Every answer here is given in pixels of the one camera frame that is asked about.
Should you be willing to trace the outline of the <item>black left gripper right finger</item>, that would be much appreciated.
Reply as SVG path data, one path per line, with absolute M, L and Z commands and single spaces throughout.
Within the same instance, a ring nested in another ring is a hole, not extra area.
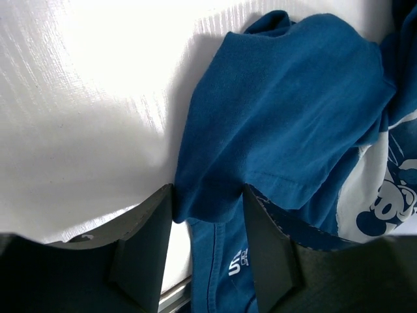
M 371 306 L 358 245 L 243 190 L 244 220 L 260 312 L 354 312 Z

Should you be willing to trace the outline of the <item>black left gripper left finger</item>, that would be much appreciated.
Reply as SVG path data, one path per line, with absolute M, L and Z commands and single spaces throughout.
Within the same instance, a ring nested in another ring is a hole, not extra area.
M 162 186 L 143 203 L 69 243 L 115 244 L 108 282 L 139 305 L 157 312 L 172 223 L 173 185 Z

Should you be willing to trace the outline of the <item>blue printed t shirt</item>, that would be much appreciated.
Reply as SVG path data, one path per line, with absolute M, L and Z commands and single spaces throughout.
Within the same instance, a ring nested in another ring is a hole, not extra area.
M 364 243 L 416 214 L 416 2 L 376 44 L 331 14 L 282 10 L 228 33 L 197 84 L 175 174 L 192 312 L 257 312 L 242 189 Z

